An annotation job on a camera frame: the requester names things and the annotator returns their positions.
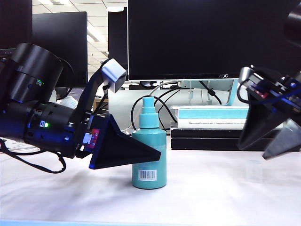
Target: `white table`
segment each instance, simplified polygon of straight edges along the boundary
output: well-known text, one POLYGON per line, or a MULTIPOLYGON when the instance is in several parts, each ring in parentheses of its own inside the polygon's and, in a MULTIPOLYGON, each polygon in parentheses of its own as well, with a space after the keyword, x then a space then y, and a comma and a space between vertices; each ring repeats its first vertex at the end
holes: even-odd
MULTIPOLYGON (((301 225, 301 153, 270 161, 261 155, 168 150, 167 185, 141 190, 131 184, 129 165, 91 170, 89 158, 66 159, 67 170, 51 175, 0 154, 2 223, 301 225), (257 180, 246 169, 255 170, 257 180)), ((27 159, 60 169, 49 153, 27 159)))

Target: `barcode label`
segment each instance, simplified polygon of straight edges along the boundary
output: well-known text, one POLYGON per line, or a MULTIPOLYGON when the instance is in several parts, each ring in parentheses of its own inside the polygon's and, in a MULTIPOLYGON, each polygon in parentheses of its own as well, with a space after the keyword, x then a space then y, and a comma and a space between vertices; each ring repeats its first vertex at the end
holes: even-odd
POLYGON ((139 170, 138 180, 141 181, 156 181, 157 180, 157 170, 139 170))

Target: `spray bottle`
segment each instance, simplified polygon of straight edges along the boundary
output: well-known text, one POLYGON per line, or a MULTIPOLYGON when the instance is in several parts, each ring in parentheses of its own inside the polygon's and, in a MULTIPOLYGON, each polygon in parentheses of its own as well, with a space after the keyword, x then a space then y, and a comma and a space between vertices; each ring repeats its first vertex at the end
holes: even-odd
POLYGON ((155 189, 166 185, 166 132, 159 129, 159 118, 154 107, 154 97, 143 98, 139 115, 140 129, 132 137, 161 152, 159 161, 132 165, 133 186, 155 189))

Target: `book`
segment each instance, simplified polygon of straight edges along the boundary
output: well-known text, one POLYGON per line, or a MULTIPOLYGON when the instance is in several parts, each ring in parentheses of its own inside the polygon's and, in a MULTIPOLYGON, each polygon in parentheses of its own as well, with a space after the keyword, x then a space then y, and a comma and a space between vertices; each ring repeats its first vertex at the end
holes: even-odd
POLYGON ((248 106, 175 106, 175 115, 178 119, 246 119, 248 106))
MULTIPOLYGON (((272 138, 261 138, 243 151, 264 151, 265 147, 272 141, 272 138)), ((237 147, 238 138, 188 138, 172 137, 172 150, 207 150, 207 151, 240 151, 237 147)), ((289 150, 298 152, 299 147, 289 150)))
MULTIPOLYGON (((275 138, 280 129, 273 129, 263 138, 275 138)), ((242 129, 194 129, 194 128, 172 128, 171 138, 239 138, 242 129)))
POLYGON ((179 128, 242 129, 246 119, 178 119, 179 128))

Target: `monitor logo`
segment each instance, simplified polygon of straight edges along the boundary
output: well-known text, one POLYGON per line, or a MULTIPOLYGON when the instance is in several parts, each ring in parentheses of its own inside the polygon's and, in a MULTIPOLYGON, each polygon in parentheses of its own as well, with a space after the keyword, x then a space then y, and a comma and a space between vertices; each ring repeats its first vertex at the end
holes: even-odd
POLYGON ((228 78, 228 74, 220 74, 218 77, 220 79, 226 79, 226 78, 228 78))

